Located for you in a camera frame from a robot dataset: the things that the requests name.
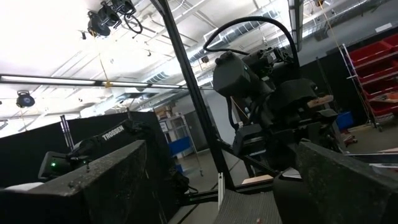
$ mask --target ceiling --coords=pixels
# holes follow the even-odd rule
[[[141,35],[132,38],[135,33],[119,26],[107,38],[94,39],[87,34],[87,39],[83,40],[81,31],[87,29],[87,12],[96,12],[100,2],[101,0],[3,2],[0,19],[9,22],[3,22],[3,30],[7,34],[2,36],[0,42],[0,74],[141,82],[154,68],[174,58],[167,32],[153,38],[156,33],[164,30],[164,23],[149,0],[132,0],[137,9],[135,16],[144,26]],[[233,1],[233,4],[229,0],[170,0],[169,4],[171,9],[181,5],[174,11],[174,18],[186,14],[189,9],[194,12],[183,16],[177,24],[185,48],[189,49],[203,41],[205,34],[228,21],[269,5],[270,0],[240,0]],[[277,20],[290,26],[286,0],[274,0],[270,7],[279,12]],[[305,7],[304,13],[312,13],[309,7],[311,6]],[[231,46],[236,49],[252,49],[262,44],[263,37],[272,39],[276,33],[276,28],[264,25],[261,30],[238,39]],[[205,67],[199,63],[193,64],[194,71],[200,72]],[[178,66],[173,69],[180,73]],[[167,82],[176,83],[180,79],[172,77]],[[29,91],[35,98],[36,104],[33,107],[20,109],[16,106],[17,91],[22,90]],[[0,129],[0,137],[21,129],[23,131],[29,123],[32,124],[26,129],[57,122],[60,114],[77,118],[83,108],[103,102],[112,95],[112,91],[105,88],[43,85],[0,85],[0,92],[0,120],[9,121],[9,125]],[[128,106],[131,101],[126,100],[114,109]]]

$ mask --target metal rack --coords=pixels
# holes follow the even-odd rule
[[[186,152],[186,150],[188,149],[192,149],[198,161],[200,175],[203,176],[203,170],[199,161],[198,151],[195,147],[195,144],[193,143],[192,135],[189,131],[187,120],[185,119],[184,115],[178,114],[170,118],[160,119],[159,123],[162,127],[163,133],[165,134],[167,143],[169,143],[169,145],[173,143],[178,144],[178,142],[180,141],[188,141],[188,145],[185,147],[183,146],[183,149],[181,151],[178,151],[178,153],[182,153],[184,156],[186,156],[184,152]]]
[[[398,91],[398,47],[387,41],[348,52],[345,44],[340,48],[349,77],[368,114],[370,123],[382,131],[381,122],[391,120],[398,112],[398,102],[381,100],[386,94]]]

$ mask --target floor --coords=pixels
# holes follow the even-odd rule
[[[356,128],[351,132],[355,135],[358,143],[348,146],[347,150],[350,153],[360,152],[376,152],[386,149],[398,147],[398,125],[397,123],[387,123],[383,125],[383,132],[379,132],[370,126]],[[235,185],[241,184],[242,181],[248,178],[248,174],[242,161],[224,153],[228,167],[231,169],[231,176]],[[200,170],[196,157],[191,155],[185,159],[180,160],[180,163],[186,169],[186,176],[190,179],[190,185],[199,191],[210,190],[217,183],[217,171],[213,158],[209,150],[199,153],[199,160],[203,169],[203,177],[200,176]],[[194,208],[194,205],[182,207],[169,221],[169,224],[203,224],[213,223],[217,213],[216,202],[199,204],[191,214],[189,214],[184,221],[181,219]]]

